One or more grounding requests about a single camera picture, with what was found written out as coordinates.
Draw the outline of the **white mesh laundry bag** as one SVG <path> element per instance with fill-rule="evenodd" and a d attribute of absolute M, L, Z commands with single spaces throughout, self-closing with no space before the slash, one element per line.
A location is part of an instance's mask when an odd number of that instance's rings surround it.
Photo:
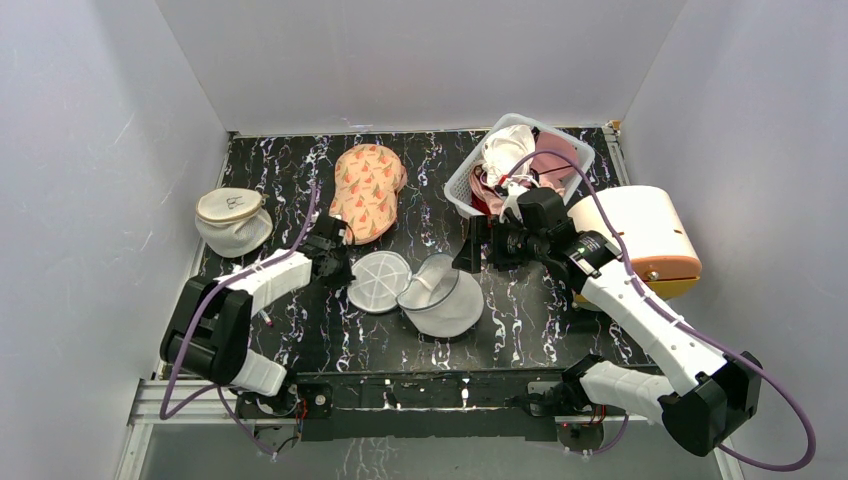
<path fill-rule="evenodd" d="M 480 320 L 485 299 L 478 281 L 452 262 L 450 255 L 438 253 L 413 271 L 396 252 L 370 253 L 352 266 L 348 300 L 371 314 L 399 308 L 419 333 L 430 337 L 461 336 Z"/>

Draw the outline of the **pink bra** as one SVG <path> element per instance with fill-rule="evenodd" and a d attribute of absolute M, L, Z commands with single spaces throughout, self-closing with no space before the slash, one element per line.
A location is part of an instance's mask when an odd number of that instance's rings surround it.
<path fill-rule="evenodd" d="M 573 191 L 570 182 L 577 179 L 574 166 L 579 164 L 578 151 L 565 138 L 556 134 L 542 131 L 535 139 L 536 155 L 530 161 L 531 188 L 547 187 L 569 199 Z"/>

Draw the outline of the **white bra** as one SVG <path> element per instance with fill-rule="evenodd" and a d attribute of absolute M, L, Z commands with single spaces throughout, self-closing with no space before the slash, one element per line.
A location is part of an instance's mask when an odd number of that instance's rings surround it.
<path fill-rule="evenodd" d="M 507 196 L 511 184 L 538 186 L 531 161 L 521 162 L 534 151 L 535 137 L 528 125 L 512 125 L 492 133 L 483 142 L 481 183 L 501 198 Z"/>

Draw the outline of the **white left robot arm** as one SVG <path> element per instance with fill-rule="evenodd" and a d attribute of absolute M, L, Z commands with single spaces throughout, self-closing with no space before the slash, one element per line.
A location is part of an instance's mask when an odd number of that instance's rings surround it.
<path fill-rule="evenodd" d="M 347 222 L 320 214 L 293 249 L 278 249 L 230 275 L 190 278 L 161 341 L 160 358 L 176 371 L 260 395 L 260 403 L 275 416 L 290 414 L 299 391 L 285 380 L 283 365 L 250 349 L 251 321 L 312 282 L 350 282 L 345 240 L 351 236 Z"/>

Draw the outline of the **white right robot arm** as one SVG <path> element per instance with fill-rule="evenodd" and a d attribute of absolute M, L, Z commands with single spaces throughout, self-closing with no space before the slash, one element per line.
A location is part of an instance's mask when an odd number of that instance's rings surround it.
<path fill-rule="evenodd" d="M 454 267 L 477 273 L 483 262 L 499 270 L 538 262 L 614 320 L 661 370 L 645 374 L 588 355 L 563 373 L 558 387 L 571 411 L 587 414 L 603 404 L 633 412 L 661 423 L 697 456 L 756 413 L 762 365 L 755 356 L 732 355 L 697 338 L 635 274 L 622 242 L 579 230 L 552 189 L 531 189 L 517 205 L 503 221 L 470 217 Z"/>

